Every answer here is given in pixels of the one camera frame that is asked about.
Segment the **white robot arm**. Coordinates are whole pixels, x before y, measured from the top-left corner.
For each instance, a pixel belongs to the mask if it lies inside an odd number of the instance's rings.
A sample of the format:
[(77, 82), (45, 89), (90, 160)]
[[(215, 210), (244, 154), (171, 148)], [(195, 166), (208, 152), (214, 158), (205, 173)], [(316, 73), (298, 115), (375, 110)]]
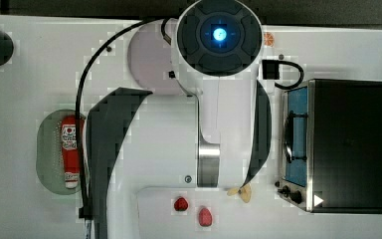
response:
[(138, 239), (146, 188), (246, 185), (268, 158), (260, 20), (238, 0), (198, 0), (171, 36), (178, 96), (118, 88), (89, 112), (94, 239)]

